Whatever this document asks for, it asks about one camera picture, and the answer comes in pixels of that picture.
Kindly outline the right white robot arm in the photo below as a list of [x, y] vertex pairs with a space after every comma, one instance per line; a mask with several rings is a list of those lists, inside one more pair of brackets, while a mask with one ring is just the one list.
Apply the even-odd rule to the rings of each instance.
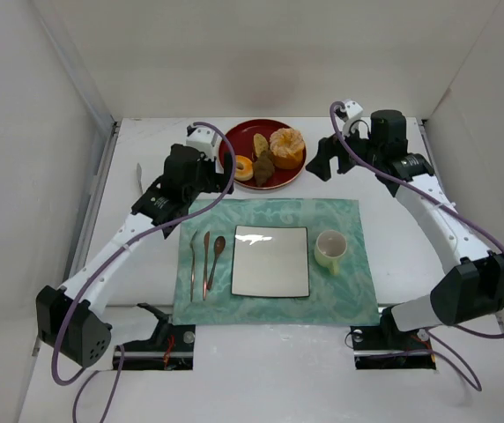
[[443, 193], [433, 166], [408, 150], [407, 122], [397, 110], [371, 114], [369, 132], [358, 126], [362, 111], [353, 102], [330, 106], [334, 135], [322, 138], [308, 172], [326, 182], [330, 160], [345, 174], [356, 166], [370, 170], [418, 223], [445, 273], [427, 295], [386, 309], [383, 323], [400, 332], [439, 325], [460, 327], [504, 308], [504, 248], [490, 249], [487, 233], [459, 215]]

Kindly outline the dark brown bread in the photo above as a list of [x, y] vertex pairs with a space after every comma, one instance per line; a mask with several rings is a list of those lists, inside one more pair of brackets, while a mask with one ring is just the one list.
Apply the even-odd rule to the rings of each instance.
[[254, 179], [257, 187], [262, 187], [273, 176], [275, 166], [272, 158], [271, 151], [266, 150], [261, 152], [253, 163]]

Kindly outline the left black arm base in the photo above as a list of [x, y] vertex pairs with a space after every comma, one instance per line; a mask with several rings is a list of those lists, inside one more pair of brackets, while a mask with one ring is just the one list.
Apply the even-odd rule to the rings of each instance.
[[193, 368], [194, 325], [175, 325], [171, 314], [148, 303], [109, 311], [113, 369], [186, 371]]

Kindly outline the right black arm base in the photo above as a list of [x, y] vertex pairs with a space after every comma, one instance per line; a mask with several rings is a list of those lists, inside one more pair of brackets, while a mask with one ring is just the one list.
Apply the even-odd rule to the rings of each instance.
[[393, 319], [391, 307], [381, 312], [374, 326], [352, 326], [346, 336], [354, 351], [357, 370], [435, 370], [436, 363], [427, 334], [418, 330], [400, 331]]

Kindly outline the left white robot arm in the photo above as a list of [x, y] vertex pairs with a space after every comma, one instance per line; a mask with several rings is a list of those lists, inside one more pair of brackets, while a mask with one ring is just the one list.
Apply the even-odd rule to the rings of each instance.
[[105, 247], [59, 287], [43, 287], [37, 294], [36, 316], [42, 342], [54, 355], [63, 354], [81, 368], [94, 365], [109, 347], [152, 337], [160, 312], [138, 304], [125, 317], [106, 322], [105, 309], [119, 282], [114, 273], [156, 232], [169, 236], [192, 218], [189, 207], [202, 193], [220, 196], [233, 191], [235, 155], [224, 154], [223, 171], [197, 149], [174, 144], [163, 174], [133, 204], [122, 226]]

